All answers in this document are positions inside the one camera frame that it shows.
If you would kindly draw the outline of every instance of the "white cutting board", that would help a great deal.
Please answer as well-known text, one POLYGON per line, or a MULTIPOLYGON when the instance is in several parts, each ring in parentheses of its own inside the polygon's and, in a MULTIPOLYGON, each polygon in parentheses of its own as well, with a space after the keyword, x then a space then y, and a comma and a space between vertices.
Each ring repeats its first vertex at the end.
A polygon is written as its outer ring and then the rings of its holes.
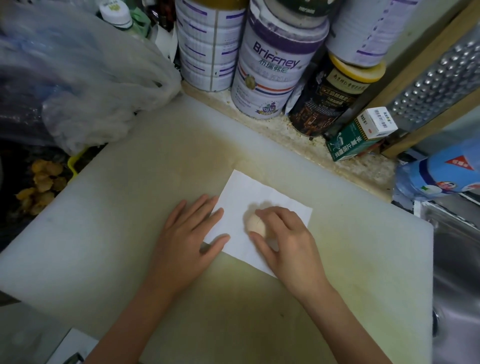
MULTIPOLYGON (((141 114, 0 254, 0 290, 100 338, 140 284, 171 209, 220 194, 233 169, 312 207, 325 270, 353 313, 394 364, 430 363, 431 225, 188 96, 141 114)), ((222 253, 169 310, 142 362, 335 361, 276 278, 222 253)))

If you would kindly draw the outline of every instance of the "white bottle cap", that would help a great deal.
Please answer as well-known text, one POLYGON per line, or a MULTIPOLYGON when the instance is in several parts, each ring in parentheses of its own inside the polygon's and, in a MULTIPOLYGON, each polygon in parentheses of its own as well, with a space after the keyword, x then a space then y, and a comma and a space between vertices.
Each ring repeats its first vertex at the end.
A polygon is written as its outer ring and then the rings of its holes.
POLYGON ((110 0, 100 4, 100 14, 103 20, 117 28, 127 29, 133 24, 128 6, 121 0, 110 0))

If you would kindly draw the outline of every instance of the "stainless steel sink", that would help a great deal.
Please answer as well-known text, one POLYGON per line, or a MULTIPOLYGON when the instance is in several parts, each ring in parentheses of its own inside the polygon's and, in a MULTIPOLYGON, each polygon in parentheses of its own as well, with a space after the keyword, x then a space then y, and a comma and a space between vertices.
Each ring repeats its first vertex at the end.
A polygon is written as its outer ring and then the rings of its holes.
POLYGON ((417 213, 434 226, 433 364, 480 363, 480 206, 461 196, 422 203, 417 213))

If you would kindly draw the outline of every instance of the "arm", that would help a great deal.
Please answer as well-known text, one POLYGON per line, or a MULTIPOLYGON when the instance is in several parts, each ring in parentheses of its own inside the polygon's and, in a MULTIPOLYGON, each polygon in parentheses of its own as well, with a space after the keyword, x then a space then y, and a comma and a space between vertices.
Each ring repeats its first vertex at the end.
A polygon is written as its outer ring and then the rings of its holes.
POLYGON ((217 200, 203 195, 188 209, 182 201, 173 210, 158 238, 145 281, 85 364, 138 363, 175 297, 207 269, 230 239, 221 236, 206 253, 200 253, 205 236, 223 216, 219 209, 205 220, 217 200))
POLYGON ((256 214, 276 235, 279 250, 255 232, 250 238, 312 318, 338 364, 392 364, 328 282, 315 239, 298 215, 282 207, 256 214))

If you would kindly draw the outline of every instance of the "blue bottle label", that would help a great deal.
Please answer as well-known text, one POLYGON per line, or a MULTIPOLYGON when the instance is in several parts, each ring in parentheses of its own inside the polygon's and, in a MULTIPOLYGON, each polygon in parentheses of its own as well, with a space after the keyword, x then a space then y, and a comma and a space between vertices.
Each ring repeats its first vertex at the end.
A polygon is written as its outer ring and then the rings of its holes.
POLYGON ((427 197, 480 188, 480 173, 475 171, 460 146, 452 146, 410 165, 410 181, 427 197))

